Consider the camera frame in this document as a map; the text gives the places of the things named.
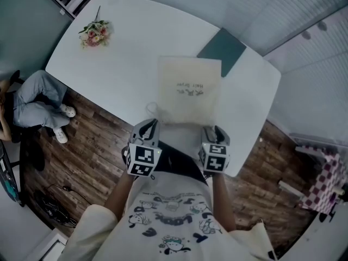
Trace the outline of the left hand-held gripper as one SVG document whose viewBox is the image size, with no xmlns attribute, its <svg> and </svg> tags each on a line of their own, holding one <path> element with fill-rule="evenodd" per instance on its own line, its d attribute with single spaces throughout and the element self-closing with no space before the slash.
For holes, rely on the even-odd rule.
<svg viewBox="0 0 348 261">
<path fill-rule="evenodd" d="M 162 150 L 159 144 L 159 121 L 144 120 L 133 127 L 126 154 L 127 173 L 149 177 L 155 170 Z"/>
</svg>

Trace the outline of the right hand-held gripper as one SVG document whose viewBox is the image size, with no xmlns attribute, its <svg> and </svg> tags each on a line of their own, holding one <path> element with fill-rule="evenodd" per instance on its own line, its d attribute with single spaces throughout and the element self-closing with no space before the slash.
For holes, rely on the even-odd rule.
<svg viewBox="0 0 348 261">
<path fill-rule="evenodd" d="M 230 138 L 219 126 L 201 128 L 199 158 L 205 174 L 224 173 L 230 158 Z"/>
</svg>

